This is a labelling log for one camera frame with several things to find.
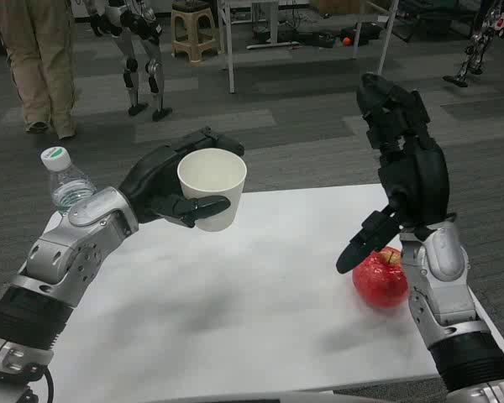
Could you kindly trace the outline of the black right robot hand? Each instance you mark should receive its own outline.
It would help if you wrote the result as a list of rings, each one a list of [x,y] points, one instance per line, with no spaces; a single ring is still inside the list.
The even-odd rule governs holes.
[[[449,173],[444,152],[429,134],[430,117],[417,91],[408,91],[376,73],[365,73],[356,92],[372,149],[380,153],[378,176],[388,199],[361,224],[339,256],[346,274],[404,229],[420,238],[448,216]]]

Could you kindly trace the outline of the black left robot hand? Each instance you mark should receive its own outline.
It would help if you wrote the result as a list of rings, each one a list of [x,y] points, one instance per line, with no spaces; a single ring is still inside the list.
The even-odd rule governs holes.
[[[226,196],[183,195],[178,164],[190,153],[208,148],[223,149],[232,156],[244,155],[244,146],[239,141],[204,127],[161,145],[133,166],[118,189],[129,201],[139,223],[164,218],[194,228],[197,220],[230,208]]]

